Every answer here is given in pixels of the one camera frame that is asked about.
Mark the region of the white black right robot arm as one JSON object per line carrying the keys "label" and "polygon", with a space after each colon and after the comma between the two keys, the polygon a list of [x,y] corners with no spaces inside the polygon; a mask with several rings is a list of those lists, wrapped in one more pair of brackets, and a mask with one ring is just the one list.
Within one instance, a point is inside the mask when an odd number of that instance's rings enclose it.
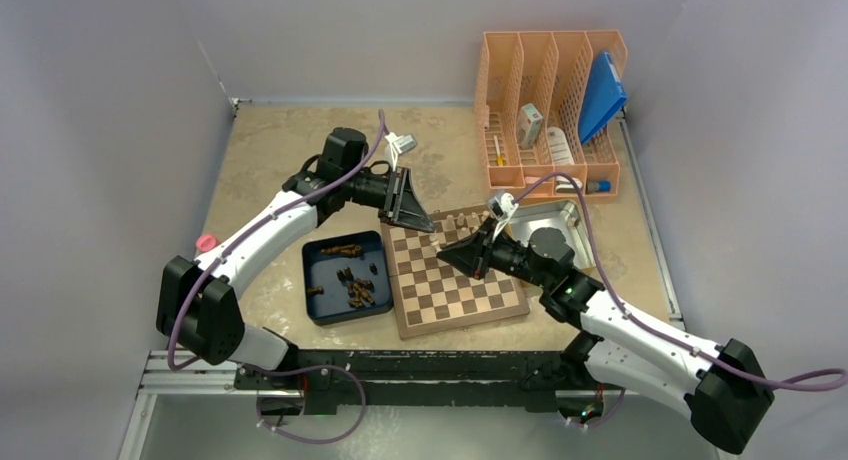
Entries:
{"label": "white black right robot arm", "polygon": [[564,234],[535,230],[527,243],[495,234],[486,220],[471,235],[442,246],[439,260],[482,279],[492,270],[541,288],[539,301],[556,321],[579,330],[561,361],[576,387],[592,380],[636,392],[677,411],[714,447],[739,455],[774,402],[753,350],[691,336],[628,304],[573,264]]}

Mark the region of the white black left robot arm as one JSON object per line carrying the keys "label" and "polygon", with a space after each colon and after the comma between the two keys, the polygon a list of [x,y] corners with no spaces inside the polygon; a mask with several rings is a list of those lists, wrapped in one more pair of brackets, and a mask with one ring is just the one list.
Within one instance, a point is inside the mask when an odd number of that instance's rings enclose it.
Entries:
{"label": "white black left robot arm", "polygon": [[301,237],[320,227],[347,203],[376,209],[390,226],[431,233],[435,226],[418,200],[411,172],[398,164],[417,145],[380,125],[374,142],[355,129],[336,127],[321,153],[289,177],[270,203],[235,234],[194,259],[177,255],[164,267],[156,328],[167,336],[172,370],[182,346],[193,361],[224,361],[259,368],[272,388],[297,379],[296,346],[284,337],[245,323],[239,298],[255,278]]}

